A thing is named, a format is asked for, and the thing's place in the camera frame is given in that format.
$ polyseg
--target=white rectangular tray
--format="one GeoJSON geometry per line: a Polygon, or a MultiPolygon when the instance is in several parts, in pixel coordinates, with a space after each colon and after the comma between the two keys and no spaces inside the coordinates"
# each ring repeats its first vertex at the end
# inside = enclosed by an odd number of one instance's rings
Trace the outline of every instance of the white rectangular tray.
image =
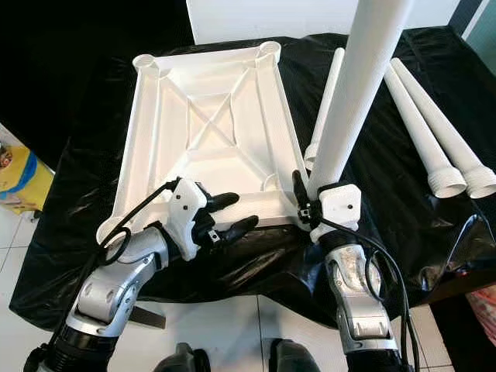
{"type": "MultiPolygon", "coordinates": [[[[115,224],[165,181],[201,182],[211,195],[240,200],[216,212],[218,229],[249,215],[259,226],[298,224],[291,173],[306,177],[277,68],[281,45],[171,57],[141,55],[119,185],[102,241],[115,224]]],[[[128,227],[167,221],[165,191],[128,227]]]]}

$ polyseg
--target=white plastic pipe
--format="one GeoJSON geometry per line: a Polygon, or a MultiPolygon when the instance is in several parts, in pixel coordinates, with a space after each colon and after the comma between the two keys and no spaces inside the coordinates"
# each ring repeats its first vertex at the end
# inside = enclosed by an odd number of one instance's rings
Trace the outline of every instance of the white plastic pipe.
{"type": "Polygon", "coordinates": [[[336,87],[336,82],[338,80],[339,71],[341,70],[343,58],[344,49],[337,48],[334,51],[331,68],[329,70],[327,82],[325,83],[326,87],[324,89],[324,94],[322,95],[322,101],[320,103],[317,121],[315,122],[315,128],[313,129],[312,141],[308,145],[307,150],[305,151],[305,156],[303,157],[305,166],[310,171],[313,168],[315,157],[317,156],[317,149],[319,148],[319,142],[320,138],[322,137],[322,131],[324,130],[324,124],[326,123],[327,115],[329,114],[329,107],[331,105],[332,95],[334,94],[334,88],[336,87]]]}
{"type": "Polygon", "coordinates": [[[308,182],[308,195],[339,181],[413,0],[360,0],[308,182]]]}
{"type": "Polygon", "coordinates": [[[481,163],[477,155],[404,64],[398,58],[394,58],[391,65],[448,157],[462,172],[467,182],[468,195],[471,198],[483,198],[495,193],[496,174],[481,163]]]}
{"type": "Polygon", "coordinates": [[[467,184],[462,174],[449,162],[391,65],[387,67],[384,80],[424,163],[427,181],[434,195],[437,198],[451,198],[464,192],[467,184]]]}

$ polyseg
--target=black wall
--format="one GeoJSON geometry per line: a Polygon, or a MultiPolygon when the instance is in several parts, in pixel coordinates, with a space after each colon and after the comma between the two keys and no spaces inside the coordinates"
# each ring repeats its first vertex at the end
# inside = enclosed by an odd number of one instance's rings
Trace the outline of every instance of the black wall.
{"type": "Polygon", "coordinates": [[[194,43],[185,0],[66,6],[23,2],[0,20],[0,123],[53,169],[98,58],[194,43]]]}

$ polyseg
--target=yellow box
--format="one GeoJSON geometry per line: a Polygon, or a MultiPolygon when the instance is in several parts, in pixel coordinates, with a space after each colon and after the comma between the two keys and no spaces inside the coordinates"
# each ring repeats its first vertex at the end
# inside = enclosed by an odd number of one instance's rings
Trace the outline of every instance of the yellow box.
{"type": "Polygon", "coordinates": [[[20,214],[43,210],[52,172],[24,146],[9,148],[12,162],[0,168],[0,205],[20,214]]]}

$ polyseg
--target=screw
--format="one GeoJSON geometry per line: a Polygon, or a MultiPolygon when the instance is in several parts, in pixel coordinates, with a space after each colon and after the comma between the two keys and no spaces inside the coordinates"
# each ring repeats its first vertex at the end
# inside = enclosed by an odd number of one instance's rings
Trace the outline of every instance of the screw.
{"type": "Polygon", "coordinates": [[[87,295],[87,296],[88,296],[88,295],[90,294],[90,292],[91,292],[91,287],[93,287],[93,283],[90,283],[90,284],[88,284],[88,285],[86,286],[86,288],[84,289],[84,294],[85,294],[85,295],[87,295]]]}
{"type": "Polygon", "coordinates": [[[107,294],[107,302],[110,302],[112,300],[112,297],[114,297],[114,291],[110,291],[107,294]]]}

